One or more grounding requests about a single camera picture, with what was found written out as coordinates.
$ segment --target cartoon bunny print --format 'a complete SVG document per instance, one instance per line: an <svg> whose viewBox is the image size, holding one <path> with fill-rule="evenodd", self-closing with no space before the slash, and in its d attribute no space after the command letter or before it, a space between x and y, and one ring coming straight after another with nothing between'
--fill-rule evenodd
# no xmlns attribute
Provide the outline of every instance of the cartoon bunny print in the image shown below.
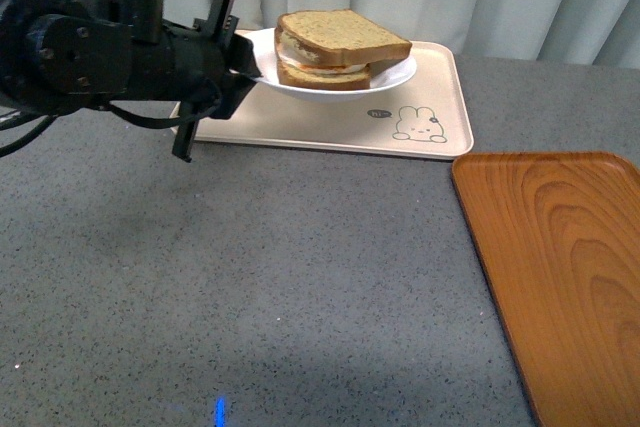
<svg viewBox="0 0 640 427"><path fill-rule="evenodd" d="M396 123L396 140L414 140L416 142L444 143L444 128L430 107L411 107L405 105L400 108L400 120Z"/></svg>

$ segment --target sandwich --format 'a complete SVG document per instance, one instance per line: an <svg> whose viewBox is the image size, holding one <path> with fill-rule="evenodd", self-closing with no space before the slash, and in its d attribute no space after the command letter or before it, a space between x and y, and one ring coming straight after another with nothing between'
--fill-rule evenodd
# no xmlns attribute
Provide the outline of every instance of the sandwich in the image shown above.
<svg viewBox="0 0 640 427"><path fill-rule="evenodd" d="M274 43L281 84L322 90L368 89L370 64L411 52L411 42L349 9L281 15Z"/></svg>

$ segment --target speckled countertop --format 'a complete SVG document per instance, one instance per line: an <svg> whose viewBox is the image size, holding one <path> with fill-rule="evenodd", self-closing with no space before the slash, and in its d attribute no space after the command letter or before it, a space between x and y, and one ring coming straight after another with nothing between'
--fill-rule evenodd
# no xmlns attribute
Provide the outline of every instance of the speckled countertop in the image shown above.
<svg viewBox="0 0 640 427"><path fill-rule="evenodd" d="M640 164L639 71L457 64L475 151ZM0 160L0 426L533 425L449 162L171 141Z"/></svg>

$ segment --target black cable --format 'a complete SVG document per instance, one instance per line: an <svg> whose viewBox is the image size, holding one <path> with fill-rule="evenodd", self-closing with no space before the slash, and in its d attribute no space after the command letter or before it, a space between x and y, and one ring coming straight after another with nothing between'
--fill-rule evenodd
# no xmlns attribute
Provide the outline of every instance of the black cable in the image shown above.
<svg viewBox="0 0 640 427"><path fill-rule="evenodd" d="M169 129L171 127L177 127L183 124L191 122L197 122L210 117L220 107L220 101L216 101L211 107L197 114L187 115L185 117L175 117L169 119L157 119L155 117L143 117L141 115L134 114L128 110L116 107L111 103L107 103L101 110L106 112L112 112L123 120L126 120L136 127L143 127L145 129Z"/></svg>
<svg viewBox="0 0 640 427"><path fill-rule="evenodd" d="M31 129L28 133L20 137L15 142L12 142L8 145L0 147L0 158L5 157L7 155L13 154L14 152L20 150L25 147L27 144L35 140L41 133L43 133L53 122L57 119L57 117L45 117L45 119L36 125L33 129Z"/></svg>
<svg viewBox="0 0 640 427"><path fill-rule="evenodd" d="M20 110L12 110L11 112L0 115L0 131L19 127L40 117L41 116L37 114L29 114Z"/></svg>

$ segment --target wood grain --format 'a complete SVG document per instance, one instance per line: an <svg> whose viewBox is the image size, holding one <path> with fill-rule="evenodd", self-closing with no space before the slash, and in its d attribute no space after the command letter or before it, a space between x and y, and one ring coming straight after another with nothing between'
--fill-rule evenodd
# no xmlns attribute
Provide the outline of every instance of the wood grain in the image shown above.
<svg viewBox="0 0 640 427"><path fill-rule="evenodd" d="M640 426L640 172L468 154L453 178L541 425Z"/></svg>

